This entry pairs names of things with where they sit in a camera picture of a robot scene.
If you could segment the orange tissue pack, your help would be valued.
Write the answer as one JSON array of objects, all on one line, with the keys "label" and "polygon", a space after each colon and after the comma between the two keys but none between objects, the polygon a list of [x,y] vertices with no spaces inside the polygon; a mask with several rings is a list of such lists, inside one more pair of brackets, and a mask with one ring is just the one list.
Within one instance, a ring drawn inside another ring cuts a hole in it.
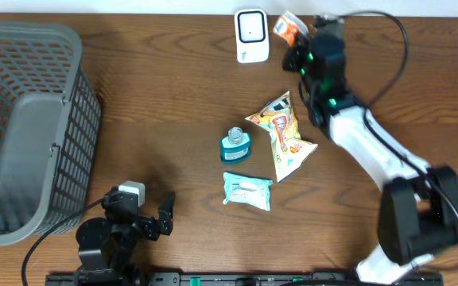
[{"label": "orange tissue pack", "polygon": [[273,32],[284,39],[289,47],[293,47],[298,35],[306,36],[307,25],[296,15],[286,10],[276,21]]}]

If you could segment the yellow snack bag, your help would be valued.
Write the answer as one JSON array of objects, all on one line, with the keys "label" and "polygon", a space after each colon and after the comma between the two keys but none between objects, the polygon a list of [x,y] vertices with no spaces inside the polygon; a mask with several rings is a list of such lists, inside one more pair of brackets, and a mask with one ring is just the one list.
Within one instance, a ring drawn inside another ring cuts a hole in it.
[{"label": "yellow snack bag", "polygon": [[269,102],[258,113],[247,116],[246,120],[270,135],[278,183],[298,170],[317,150],[318,144],[301,138],[289,91]]}]

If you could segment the teal wet wipes pack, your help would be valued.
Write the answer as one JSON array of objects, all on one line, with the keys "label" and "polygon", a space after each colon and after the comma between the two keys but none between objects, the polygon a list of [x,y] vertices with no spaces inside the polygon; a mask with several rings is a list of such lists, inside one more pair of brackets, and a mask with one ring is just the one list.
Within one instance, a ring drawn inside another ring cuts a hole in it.
[{"label": "teal wet wipes pack", "polygon": [[270,211],[270,186],[272,180],[241,176],[230,172],[223,174],[225,198],[223,204],[245,203]]}]

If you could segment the teal mouthwash bottle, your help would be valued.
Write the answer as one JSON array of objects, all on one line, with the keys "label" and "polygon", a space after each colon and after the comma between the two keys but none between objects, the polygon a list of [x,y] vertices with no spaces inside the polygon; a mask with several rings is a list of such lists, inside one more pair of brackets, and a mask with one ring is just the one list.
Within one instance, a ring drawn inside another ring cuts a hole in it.
[{"label": "teal mouthwash bottle", "polygon": [[237,164],[251,154],[251,137],[239,127],[228,130],[227,136],[219,142],[220,159],[224,164]]}]

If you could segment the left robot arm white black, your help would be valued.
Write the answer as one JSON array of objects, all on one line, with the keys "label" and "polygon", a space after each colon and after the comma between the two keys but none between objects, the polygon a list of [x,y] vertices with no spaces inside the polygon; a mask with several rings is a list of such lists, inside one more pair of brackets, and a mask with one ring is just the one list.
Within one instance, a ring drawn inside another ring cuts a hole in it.
[{"label": "left robot arm white black", "polygon": [[173,207],[176,194],[169,193],[157,209],[158,217],[139,214],[144,195],[113,187],[102,198],[105,216],[83,222],[76,231],[80,268],[75,285],[147,285],[149,276],[131,262],[136,245],[143,240],[156,241],[173,231]]}]

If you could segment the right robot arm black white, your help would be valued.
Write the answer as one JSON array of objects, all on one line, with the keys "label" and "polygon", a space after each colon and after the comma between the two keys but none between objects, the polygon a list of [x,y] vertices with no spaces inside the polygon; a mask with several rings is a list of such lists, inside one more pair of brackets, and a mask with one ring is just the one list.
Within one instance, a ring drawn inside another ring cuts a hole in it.
[{"label": "right robot arm black white", "polygon": [[374,119],[373,106],[400,79],[409,55],[403,42],[396,74],[368,103],[345,76],[345,16],[317,15],[311,26],[283,13],[274,33],[288,42],[282,67],[297,72],[298,92],[309,121],[348,152],[382,193],[378,245],[355,268],[361,285],[394,285],[411,271],[428,268],[436,254],[458,245],[458,176],[412,154]]}]

